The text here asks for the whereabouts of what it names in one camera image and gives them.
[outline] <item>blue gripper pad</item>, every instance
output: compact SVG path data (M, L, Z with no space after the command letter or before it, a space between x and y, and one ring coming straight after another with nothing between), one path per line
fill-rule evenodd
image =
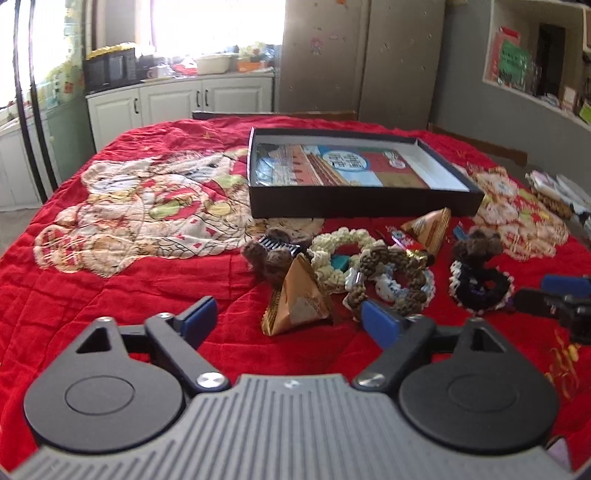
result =
M578 299L591 297L591 282L588 278L546 275L541 289L553 295L572 295Z
M372 300L361 304L361 324L369 336L386 350L403 332L400 320L384 306Z
M203 297L195 305L177 316L179 333L197 349L217 325L217 302L213 297Z

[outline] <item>kitchen cabinet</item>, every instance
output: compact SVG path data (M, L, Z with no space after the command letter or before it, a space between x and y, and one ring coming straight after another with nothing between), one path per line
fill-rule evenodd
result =
M127 130L143 126L139 97L139 88L132 88L88 99L96 151Z
M20 130L0 132L0 210L40 205Z
M190 119L191 112L271 112L273 73L162 80L86 97L96 151L127 130Z
M203 108L208 112L271 112L273 79L203 80Z
M144 125L191 118L191 112L197 110L197 96L203 94L201 84L201 80L194 80L140 88Z

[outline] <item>green sign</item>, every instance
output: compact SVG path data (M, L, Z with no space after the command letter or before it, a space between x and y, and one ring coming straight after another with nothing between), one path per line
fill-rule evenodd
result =
M521 90L525 88L525 75L531 64L530 52L505 40L499 55L499 80Z

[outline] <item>bed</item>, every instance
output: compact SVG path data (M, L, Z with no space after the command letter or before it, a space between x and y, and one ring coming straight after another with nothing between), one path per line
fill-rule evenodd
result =
M367 218L254 221L246 152L252 127L387 133L358 122L273 118L178 121L121 135L65 182L0 260L0 464L14 469L35 450L22 412L31 381L94 318L122 325L181 312L199 297L219 304L216 329L200 353L232 381L242 373L354 377L379 354L358 323L318 323L274 337L260 322L271 290L258 283L239 248L269 226L309 234ZM546 273L582 275L591 254L504 169L473 147L428 132L427 142L487 192L477 222L497 222L507 249L494 260L519 287ZM392 220L400 224L405 219ZM465 227L471 219L460 219ZM436 295L425 314L461 325L470 314L449 297L451 244L432 271ZM591 349L571 345L557 323L526 314L485 315L552 381L561 398L554 434L567 438L575 467L591 456Z

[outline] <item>ribbed plastic surface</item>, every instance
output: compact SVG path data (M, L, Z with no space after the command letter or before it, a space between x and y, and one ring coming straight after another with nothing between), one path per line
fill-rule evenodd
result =
M340 375L244 375L198 395L159 439L110 456L42 448L16 480L561 480L544 451L501 458L454 453L416 433L383 394Z

